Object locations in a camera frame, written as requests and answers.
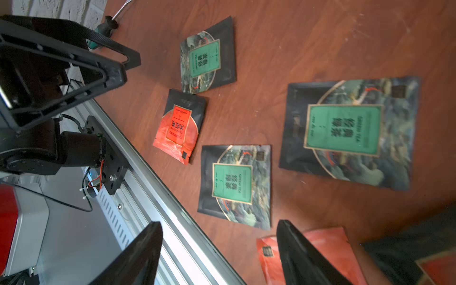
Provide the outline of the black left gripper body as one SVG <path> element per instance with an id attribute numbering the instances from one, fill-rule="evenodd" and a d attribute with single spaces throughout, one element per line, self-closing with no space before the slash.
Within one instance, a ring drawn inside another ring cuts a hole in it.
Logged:
<path id="1" fill-rule="evenodd" d="M 70 63 L 1 46 L 1 128 L 29 128 L 71 108 L 61 87 Z"/>

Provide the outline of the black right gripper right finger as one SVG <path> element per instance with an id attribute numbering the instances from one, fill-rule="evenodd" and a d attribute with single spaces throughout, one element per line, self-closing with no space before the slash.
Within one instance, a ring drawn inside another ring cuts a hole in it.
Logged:
<path id="1" fill-rule="evenodd" d="M 276 236 L 287 285 L 349 285 L 351 283 L 290 221 L 279 221 Z"/>

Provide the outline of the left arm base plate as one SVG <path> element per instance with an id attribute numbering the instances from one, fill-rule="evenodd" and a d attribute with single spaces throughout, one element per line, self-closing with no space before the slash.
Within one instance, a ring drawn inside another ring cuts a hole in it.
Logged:
<path id="1" fill-rule="evenodd" d="M 99 167 L 92 169 L 90 174 L 91 184 L 99 188 L 99 184 L 102 183 L 102 187 L 107 190 L 109 195 L 115 195 L 124 182 L 129 163 L 94 116 L 87 117 L 85 128 L 89 134 L 95 134 L 102 140 L 102 153 L 99 163 L 100 165 L 103 163 L 102 174 L 100 174 Z"/>

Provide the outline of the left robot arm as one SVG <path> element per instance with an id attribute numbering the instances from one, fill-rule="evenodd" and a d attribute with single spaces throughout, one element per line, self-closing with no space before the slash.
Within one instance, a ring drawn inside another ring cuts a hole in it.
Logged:
<path id="1" fill-rule="evenodd" d="M 76 22 L 1 16 L 1 171 L 54 175 L 99 166 L 107 142 L 62 131 L 74 108 L 127 82 L 140 54 Z"/>

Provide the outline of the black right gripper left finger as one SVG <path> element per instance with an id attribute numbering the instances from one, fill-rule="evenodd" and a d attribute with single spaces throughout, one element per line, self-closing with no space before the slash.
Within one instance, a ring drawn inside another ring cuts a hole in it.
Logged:
<path id="1" fill-rule="evenodd" d="M 163 242 L 160 222 L 149 223 L 93 285 L 153 285 Z"/>

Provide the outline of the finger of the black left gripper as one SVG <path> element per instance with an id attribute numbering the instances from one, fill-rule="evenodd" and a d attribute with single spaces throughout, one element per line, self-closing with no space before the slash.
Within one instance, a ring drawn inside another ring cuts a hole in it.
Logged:
<path id="1" fill-rule="evenodd" d="M 70 45 L 78 46 L 83 49 L 88 48 L 86 41 L 91 40 L 103 47 L 126 56 L 127 60 L 123 62 L 123 66 L 126 70 L 130 70 L 141 65 L 140 54 L 137 51 L 121 45 L 120 43 L 74 21 L 17 15 L 1 15 L 1 20 L 8 21 L 34 32 L 49 36 L 50 38 L 60 40 Z"/>
<path id="2" fill-rule="evenodd" d="M 66 69 L 89 81 L 63 94 Z M 119 62 L 39 32 L 1 32 L 1 128 L 27 129 L 127 82 Z"/>

